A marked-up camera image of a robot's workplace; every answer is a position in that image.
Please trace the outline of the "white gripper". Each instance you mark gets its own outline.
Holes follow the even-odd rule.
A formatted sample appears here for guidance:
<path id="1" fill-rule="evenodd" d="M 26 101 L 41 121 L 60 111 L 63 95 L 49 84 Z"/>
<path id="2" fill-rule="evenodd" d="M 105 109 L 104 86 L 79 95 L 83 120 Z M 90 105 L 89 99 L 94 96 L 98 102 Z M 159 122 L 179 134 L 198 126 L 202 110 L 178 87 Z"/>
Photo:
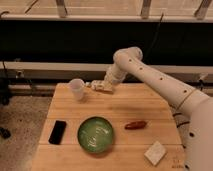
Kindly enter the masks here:
<path id="1" fill-rule="evenodd" d="M 111 84 L 106 83 L 104 80 L 93 80 L 92 82 L 87 82 L 86 86 L 94 91 L 112 93 L 113 87 Z"/>

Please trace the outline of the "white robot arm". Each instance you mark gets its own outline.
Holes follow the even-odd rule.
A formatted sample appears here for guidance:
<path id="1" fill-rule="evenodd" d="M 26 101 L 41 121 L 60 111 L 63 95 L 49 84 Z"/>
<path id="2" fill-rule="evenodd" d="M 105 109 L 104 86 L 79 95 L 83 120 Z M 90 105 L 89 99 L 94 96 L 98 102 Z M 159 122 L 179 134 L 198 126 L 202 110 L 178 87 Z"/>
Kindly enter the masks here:
<path id="1" fill-rule="evenodd" d="M 128 73 L 144 82 L 173 108 L 190 117 L 184 171 L 213 171 L 213 97 L 142 62 L 138 47 L 117 50 L 103 80 L 94 80 L 95 91 L 113 92 Z"/>

